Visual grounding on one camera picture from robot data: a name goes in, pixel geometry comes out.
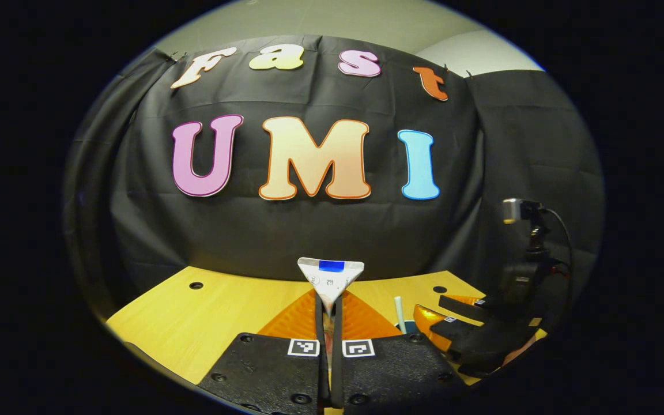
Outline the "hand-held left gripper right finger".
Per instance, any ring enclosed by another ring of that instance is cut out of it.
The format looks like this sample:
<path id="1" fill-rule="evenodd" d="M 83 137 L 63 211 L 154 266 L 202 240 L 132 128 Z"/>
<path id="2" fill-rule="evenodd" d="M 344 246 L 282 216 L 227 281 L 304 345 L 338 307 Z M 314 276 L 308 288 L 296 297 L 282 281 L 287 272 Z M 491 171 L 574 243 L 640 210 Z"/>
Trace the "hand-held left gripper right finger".
<path id="1" fill-rule="evenodd" d="M 345 414 L 446 414 L 469 391 L 424 334 L 401 333 L 350 292 L 334 309 L 332 407 Z"/>

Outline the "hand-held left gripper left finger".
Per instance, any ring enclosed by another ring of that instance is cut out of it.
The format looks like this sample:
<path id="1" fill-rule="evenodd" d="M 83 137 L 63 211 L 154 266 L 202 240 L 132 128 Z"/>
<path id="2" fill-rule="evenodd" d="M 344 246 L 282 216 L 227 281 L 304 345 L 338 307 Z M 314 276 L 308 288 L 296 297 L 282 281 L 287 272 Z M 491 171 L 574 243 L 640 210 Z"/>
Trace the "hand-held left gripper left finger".
<path id="1" fill-rule="evenodd" d="M 322 414 L 329 401 L 324 310 L 309 290 L 258 333 L 240 333 L 200 388 L 266 414 Z"/>

